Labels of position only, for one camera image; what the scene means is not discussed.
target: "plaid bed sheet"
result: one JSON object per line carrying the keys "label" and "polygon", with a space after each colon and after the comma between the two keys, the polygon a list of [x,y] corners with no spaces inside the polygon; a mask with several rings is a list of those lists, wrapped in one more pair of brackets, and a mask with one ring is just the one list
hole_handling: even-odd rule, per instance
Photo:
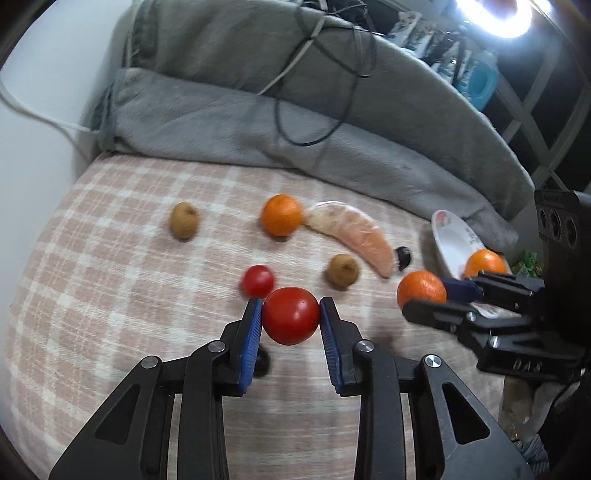
{"label": "plaid bed sheet", "polygon": [[[11,306],[3,427],[41,478],[76,433],[144,356],[190,355],[242,316],[244,270],[266,264],[277,287],[332,296],[366,338],[409,358],[436,353],[496,415],[502,379],[477,372],[475,357],[443,332],[407,323],[396,304],[402,274],[384,280],[361,262],[360,280],[337,291],[323,276],[337,241],[299,229],[288,241],[258,225],[264,202],[288,193],[311,206],[354,205],[378,221],[391,245],[411,248],[409,271],[436,271],[427,221],[395,206],[289,171],[116,156],[97,159],[49,221]],[[198,208],[199,234],[175,240],[168,216],[180,201]],[[263,333],[272,371],[241,399],[224,399],[232,479],[351,479],[357,398],[330,385],[320,332],[282,347]],[[178,407],[169,478],[176,477]],[[410,424],[407,415],[405,424]],[[409,478],[414,478],[407,428]]]}

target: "blue detergent bottle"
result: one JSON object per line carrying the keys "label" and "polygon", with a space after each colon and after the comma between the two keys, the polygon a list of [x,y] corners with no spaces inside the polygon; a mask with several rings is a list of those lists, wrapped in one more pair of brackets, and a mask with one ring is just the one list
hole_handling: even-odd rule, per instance
{"label": "blue detergent bottle", "polygon": [[457,83],[457,89],[476,109],[481,111],[495,93],[498,82],[499,69],[496,66],[496,55],[493,51],[485,50],[470,58],[466,71]]}

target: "pomelo segment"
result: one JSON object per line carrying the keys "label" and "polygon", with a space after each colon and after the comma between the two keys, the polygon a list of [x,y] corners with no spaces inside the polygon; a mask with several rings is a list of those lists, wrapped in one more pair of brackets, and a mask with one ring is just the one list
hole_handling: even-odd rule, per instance
{"label": "pomelo segment", "polygon": [[321,202],[306,212],[306,225],[340,240],[377,272],[389,278],[394,273],[394,251],[372,219],[343,202]]}

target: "kiwi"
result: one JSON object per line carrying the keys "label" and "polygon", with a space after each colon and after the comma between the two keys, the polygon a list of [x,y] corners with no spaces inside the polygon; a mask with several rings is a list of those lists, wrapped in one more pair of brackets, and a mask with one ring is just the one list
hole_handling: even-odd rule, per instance
{"label": "kiwi", "polygon": [[199,213],[187,202],[179,203],[170,215],[170,229],[181,240],[191,238],[199,227]]}
{"label": "kiwi", "polygon": [[326,277],[339,287],[350,287],[359,278],[359,264],[349,254],[335,255],[326,270]]}

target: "red tomato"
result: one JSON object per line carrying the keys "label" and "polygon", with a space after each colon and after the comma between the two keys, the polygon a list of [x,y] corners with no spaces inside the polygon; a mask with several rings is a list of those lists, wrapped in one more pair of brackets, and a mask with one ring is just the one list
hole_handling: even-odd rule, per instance
{"label": "red tomato", "polygon": [[302,343],[319,323],[318,301],[303,288],[279,288],[262,306],[262,325],[267,335],[282,345]]}
{"label": "red tomato", "polygon": [[275,287],[273,272],[265,265],[249,268],[242,277],[242,289],[249,297],[265,299]]}

